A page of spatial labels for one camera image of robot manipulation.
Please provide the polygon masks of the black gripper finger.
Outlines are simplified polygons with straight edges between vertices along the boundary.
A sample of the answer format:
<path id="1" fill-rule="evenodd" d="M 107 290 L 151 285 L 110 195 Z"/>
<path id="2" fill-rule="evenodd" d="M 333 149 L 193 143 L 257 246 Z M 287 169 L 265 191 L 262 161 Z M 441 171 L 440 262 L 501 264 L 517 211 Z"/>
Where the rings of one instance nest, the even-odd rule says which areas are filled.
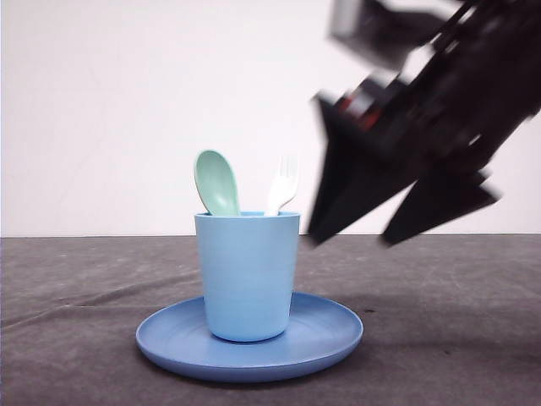
<path id="1" fill-rule="evenodd" d="M 500 196 L 484 186 L 480 172 L 434 170 L 420 178 L 399 205 L 381 235 L 387 246 L 496 203 Z"/>
<path id="2" fill-rule="evenodd" d="M 327 145 L 309 220 L 314 246 L 323 244 L 418 178 L 418 160 L 379 145 L 381 133 L 363 131 L 325 99 L 318 99 Z"/>

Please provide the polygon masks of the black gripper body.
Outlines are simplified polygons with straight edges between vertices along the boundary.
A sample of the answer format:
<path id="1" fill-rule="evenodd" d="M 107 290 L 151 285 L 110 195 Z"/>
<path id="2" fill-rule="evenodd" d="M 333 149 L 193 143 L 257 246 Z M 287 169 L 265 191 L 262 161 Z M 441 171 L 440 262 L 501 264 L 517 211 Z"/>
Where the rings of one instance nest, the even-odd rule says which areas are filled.
<path id="1" fill-rule="evenodd" d="M 463 1 L 388 84 L 374 77 L 336 102 L 379 145 L 429 167 L 482 167 L 540 110 L 540 4 Z"/>

